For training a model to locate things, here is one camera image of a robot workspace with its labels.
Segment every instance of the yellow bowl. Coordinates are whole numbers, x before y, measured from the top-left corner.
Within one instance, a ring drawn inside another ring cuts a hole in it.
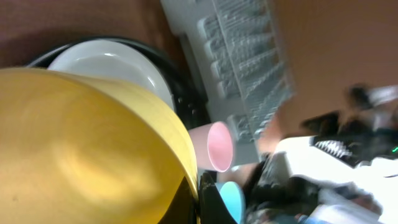
[[[0,223],[157,223],[182,179],[197,199],[187,130],[129,83],[0,70]]]

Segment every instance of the light blue cup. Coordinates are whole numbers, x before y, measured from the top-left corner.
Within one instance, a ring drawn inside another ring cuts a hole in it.
[[[240,186],[232,181],[216,183],[218,192],[224,201],[225,207],[236,223],[243,222],[245,201],[243,191]]]

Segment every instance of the black pan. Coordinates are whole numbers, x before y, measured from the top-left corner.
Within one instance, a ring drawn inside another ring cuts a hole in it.
[[[164,79],[173,94],[176,114],[181,119],[185,127],[187,129],[192,129],[210,123],[210,119],[205,108],[205,102],[200,98],[192,81],[186,75],[181,74],[174,63],[161,51],[137,40],[116,36],[87,37],[69,44],[55,47],[28,63],[26,67],[47,68],[52,61],[66,49],[89,40],[109,40],[138,50],[152,61],[152,63],[160,70],[161,74],[163,74]]]

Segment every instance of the brown wall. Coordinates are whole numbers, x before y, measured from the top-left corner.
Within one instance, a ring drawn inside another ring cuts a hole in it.
[[[398,84],[398,1],[275,0],[296,95],[280,113],[285,134],[306,118],[347,109],[344,91]]]

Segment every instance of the gray dish rack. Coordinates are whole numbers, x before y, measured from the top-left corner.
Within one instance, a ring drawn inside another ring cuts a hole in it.
[[[260,160],[256,140],[292,95],[268,2],[161,0],[212,121],[235,140],[234,166]]]

